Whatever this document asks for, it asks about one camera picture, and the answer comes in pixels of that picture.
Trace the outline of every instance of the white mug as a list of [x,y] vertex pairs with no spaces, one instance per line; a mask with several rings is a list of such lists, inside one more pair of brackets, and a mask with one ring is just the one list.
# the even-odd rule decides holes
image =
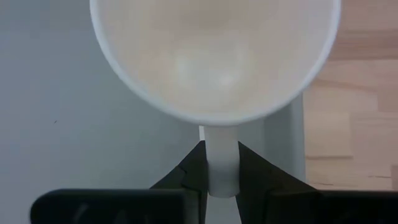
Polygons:
[[99,45],[155,108],[204,125],[209,193],[239,193],[237,125],[288,104],[325,63],[340,0],[90,0]]

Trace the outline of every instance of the wooden table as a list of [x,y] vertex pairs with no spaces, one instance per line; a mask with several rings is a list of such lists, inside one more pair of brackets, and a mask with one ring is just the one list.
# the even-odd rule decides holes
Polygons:
[[329,61],[304,93],[307,179],[398,190],[398,1],[342,0]]

